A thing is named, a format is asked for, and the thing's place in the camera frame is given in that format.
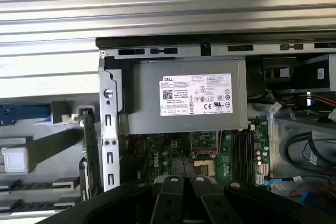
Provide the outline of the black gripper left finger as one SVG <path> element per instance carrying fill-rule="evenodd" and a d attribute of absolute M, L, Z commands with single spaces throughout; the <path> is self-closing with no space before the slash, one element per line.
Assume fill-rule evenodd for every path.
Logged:
<path fill-rule="evenodd" d="M 84 223 L 182 223 L 184 178 L 160 175 L 135 184 L 137 192 L 109 198 L 91 210 Z"/>

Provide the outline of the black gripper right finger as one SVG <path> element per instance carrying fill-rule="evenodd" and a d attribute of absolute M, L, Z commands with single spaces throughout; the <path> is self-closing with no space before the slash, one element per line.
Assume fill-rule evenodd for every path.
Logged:
<path fill-rule="evenodd" d="M 210 223 L 335 223 L 335 217 L 251 184 L 235 180 L 221 188 L 205 176 L 190 183 Z"/>

